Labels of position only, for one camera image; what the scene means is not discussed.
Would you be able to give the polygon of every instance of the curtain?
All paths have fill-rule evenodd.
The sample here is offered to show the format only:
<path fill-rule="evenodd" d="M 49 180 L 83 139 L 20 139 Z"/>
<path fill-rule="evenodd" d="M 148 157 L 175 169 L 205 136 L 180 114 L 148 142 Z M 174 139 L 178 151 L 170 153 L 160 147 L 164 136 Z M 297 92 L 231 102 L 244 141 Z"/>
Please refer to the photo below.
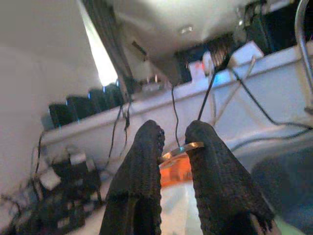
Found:
<path fill-rule="evenodd" d="M 127 87 L 130 87 L 133 76 L 124 53 L 113 8 L 104 0 L 82 0 L 82 2 L 116 69 L 123 95 L 132 93 Z"/>

